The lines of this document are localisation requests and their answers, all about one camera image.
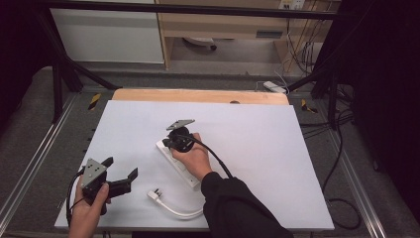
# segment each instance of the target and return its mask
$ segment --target black sleeve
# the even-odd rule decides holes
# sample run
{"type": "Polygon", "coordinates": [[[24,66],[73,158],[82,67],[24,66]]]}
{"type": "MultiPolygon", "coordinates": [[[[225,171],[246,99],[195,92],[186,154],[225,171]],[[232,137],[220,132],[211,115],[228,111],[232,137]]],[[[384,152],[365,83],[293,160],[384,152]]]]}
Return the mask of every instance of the black sleeve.
{"type": "Polygon", "coordinates": [[[272,213],[237,178],[222,179],[212,172],[204,177],[204,215],[214,238],[288,238],[272,213]]]}

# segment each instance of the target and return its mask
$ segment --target electrical outlet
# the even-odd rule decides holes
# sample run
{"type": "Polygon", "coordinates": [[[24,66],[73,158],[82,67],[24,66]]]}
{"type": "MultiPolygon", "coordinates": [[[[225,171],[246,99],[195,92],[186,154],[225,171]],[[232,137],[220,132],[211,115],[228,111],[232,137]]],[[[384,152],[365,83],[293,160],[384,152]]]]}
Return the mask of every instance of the electrical outlet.
{"type": "Polygon", "coordinates": [[[291,9],[293,5],[293,0],[281,0],[280,5],[278,5],[278,9],[291,9]]]}
{"type": "Polygon", "coordinates": [[[290,9],[291,10],[302,10],[305,0],[293,0],[290,9]]]}

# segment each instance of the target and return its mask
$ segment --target white table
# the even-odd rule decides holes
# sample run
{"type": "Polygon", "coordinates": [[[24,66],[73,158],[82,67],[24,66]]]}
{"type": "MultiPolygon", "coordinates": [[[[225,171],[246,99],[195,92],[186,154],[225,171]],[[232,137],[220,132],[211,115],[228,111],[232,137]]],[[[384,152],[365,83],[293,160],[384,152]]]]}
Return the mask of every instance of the white table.
{"type": "MultiPolygon", "coordinates": [[[[290,230],[334,229],[292,106],[109,101],[82,162],[114,157],[108,180],[124,179],[135,167],[132,192],[113,199],[98,227],[124,230],[200,230],[203,215],[178,218],[153,203],[147,192],[160,188],[163,202],[180,212],[204,204],[156,147],[165,128],[178,119],[195,119],[187,128],[221,158],[290,230]]],[[[214,158],[212,168],[226,177],[214,158]]],[[[63,208],[55,223],[66,227],[63,208]]]]}

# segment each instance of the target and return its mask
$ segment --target hand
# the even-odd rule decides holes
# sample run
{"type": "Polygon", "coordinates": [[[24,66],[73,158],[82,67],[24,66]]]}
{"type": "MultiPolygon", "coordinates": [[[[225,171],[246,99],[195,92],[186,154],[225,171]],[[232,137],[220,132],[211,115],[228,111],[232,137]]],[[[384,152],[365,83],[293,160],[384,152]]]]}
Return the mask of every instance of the hand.
{"type": "MultiPolygon", "coordinates": [[[[201,141],[200,134],[194,133],[193,136],[195,139],[201,141]]],[[[212,172],[208,152],[204,147],[198,145],[198,143],[194,143],[194,146],[187,153],[178,152],[173,148],[170,151],[172,152],[172,156],[181,161],[186,169],[200,181],[212,172]]]]}
{"type": "MultiPolygon", "coordinates": [[[[76,187],[76,195],[74,202],[83,199],[83,191],[81,189],[81,176],[78,180],[76,187]]],[[[99,222],[99,216],[101,214],[102,205],[105,202],[110,202],[108,199],[109,184],[104,183],[101,189],[98,191],[95,200],[92,205],[89,205],[84,199],[78,202],[73,207],[73,217],[70,223],[70,231],[68,237],[77,238],[90,238],[95,233],[96,226],[99,222]]]]}

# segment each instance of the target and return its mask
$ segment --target person's left hand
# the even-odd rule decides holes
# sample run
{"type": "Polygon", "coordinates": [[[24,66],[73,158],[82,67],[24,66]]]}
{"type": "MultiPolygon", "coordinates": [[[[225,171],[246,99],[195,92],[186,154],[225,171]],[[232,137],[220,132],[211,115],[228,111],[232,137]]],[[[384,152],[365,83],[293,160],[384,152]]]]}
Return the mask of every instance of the person's left hand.
{"type": "MultiPolygon", "coordinates": [[[[79,201],[83,198],[83,191],[81,189],[82,177],[80,176],[76,187],[76,195],[74,202],[79,201]]],[[[95,233],[96,226],[99,222],[99,216],[101,214],[102,205],[107,201],[108,198],[109,184],[104,183],[101,189],[98,191],[95,200],[92,205],[89,205],[84,199],[78,202],[73,207],[73,216],[70,223],[70,231],[68,237],[77,238],[90,238],[95,233]]]]}

